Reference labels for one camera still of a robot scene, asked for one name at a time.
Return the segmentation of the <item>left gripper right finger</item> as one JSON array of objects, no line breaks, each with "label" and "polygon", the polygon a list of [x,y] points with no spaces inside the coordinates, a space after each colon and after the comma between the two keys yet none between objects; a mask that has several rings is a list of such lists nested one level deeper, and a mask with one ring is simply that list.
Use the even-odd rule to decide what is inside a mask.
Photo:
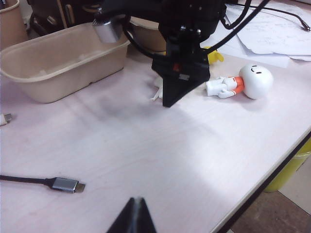
[{"label": "left gripper right finger", "polygon": [[135,218],[136,233],[156,233],[156,228],[154,226],[151,214],[144,198],[137,199]]}]

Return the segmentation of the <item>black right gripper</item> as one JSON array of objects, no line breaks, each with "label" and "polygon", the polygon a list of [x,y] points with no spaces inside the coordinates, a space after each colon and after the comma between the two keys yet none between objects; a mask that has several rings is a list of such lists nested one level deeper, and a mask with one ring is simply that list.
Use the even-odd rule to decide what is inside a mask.
[{"label": "black right gripper", "polygon": [[164,107],[172,107],[209,79],[207,51],[200,47],[224,15],[222,0],[163,0],[159,31],[166,54],[156,56],[152,69],[163,78]]}]

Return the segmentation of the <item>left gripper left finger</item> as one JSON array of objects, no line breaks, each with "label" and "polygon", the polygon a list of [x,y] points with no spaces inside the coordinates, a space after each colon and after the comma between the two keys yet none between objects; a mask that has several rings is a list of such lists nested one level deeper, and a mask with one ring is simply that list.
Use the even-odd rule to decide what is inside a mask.
[{"label": "left gripper left finger", "polygon": [[107,230],[107,233],[136,233],[137,207],[136,199],[130,198]]}]

